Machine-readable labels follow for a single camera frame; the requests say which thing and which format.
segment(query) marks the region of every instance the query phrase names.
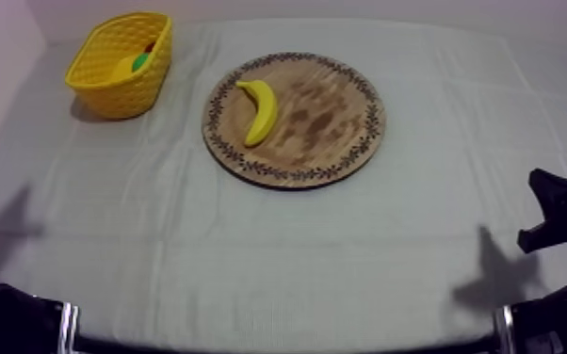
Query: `plastic basket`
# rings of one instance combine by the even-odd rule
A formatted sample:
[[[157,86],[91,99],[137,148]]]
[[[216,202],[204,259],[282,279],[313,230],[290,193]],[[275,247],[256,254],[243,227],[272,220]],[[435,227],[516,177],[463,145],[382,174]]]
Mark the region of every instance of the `plastic basket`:
[[[131,75],[111,78],[117,63],[143,53],[145,63]],[[171,62],[171,19],[161,13],[133,12],[95,27],[66,73],[66,84],[95,113],[110,119],[137,116],[154,105]]]

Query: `table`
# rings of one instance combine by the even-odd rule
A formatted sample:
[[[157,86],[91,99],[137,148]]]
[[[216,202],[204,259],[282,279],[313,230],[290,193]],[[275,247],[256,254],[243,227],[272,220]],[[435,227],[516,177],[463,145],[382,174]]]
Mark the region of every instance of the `table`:
[[[180,24],[155,107],[100,122],[49,47],[0,129],[0,281],[81,306],[85,333],[157,346],[346,350],[489,331],[567,284],[567,247],[525,256],[535,168],[567,177],[567,50],[364,20]],[[350,178],[286,193],[205,149],[204,102],[281,51],[352,66],[387,109]]]

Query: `green toy fruit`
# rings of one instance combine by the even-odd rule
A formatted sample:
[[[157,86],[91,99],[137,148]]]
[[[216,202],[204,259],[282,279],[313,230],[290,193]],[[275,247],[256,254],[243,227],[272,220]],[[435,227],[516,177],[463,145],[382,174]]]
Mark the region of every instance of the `green toy fruit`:
[[[132,72],[135,72],[138,69],[140,69],[140,67],[143,66],[143,64],[145,64],[145,60],[147,60],[148,56],[150,56],[149,53],[143,53],[140,56],[137,56],[137,58],[134,59],[134,63],[132,63]]]

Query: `toy fruit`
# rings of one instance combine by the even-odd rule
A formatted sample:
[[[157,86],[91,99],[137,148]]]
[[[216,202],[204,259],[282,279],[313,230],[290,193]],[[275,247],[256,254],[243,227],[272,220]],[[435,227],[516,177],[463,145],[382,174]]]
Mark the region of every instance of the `toy fruit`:
[[[257,102],[257,114],[244,141],[246,147],[253,147],[264,141],[272,126],[275,125],[277,120],[277,98],[272,88],[262,80],[237,81],[235,85],[245,89]]]
[[[151,53],[155,45],[156,45],[155,41],[151,42],[150,44],[147,44],[147,47],[145,47],[145,53]]]
[[[125,77],[132,74],[132,66],[134,61],[137,59],[137,54],[132,54],[131,56],[126,56],[119,60],[117,65],[114,67],[112,74],[110,75],[111,81],[119,81]]]
[[[149,53],[143,53],[137,56],[137,58],[134,60],[134,63],[132,63],[132,72],[135,72],[138,69],[140,69],[140,67],[143,66],[143,64],[145,64],[145,60],[147,60],[148,56],[150,56]]]

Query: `banana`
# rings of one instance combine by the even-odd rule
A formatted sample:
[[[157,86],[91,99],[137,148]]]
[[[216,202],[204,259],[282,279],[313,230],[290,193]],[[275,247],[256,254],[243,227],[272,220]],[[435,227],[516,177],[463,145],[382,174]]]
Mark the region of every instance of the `banana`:
[[[277,120],[277,97],[275,97],[272,88],[262,80],[237,81],[235,85],[245,89],[257,102],[257,114],[244,140],[244,145],[250,148],[264,141],[273,125],[275,125]]]

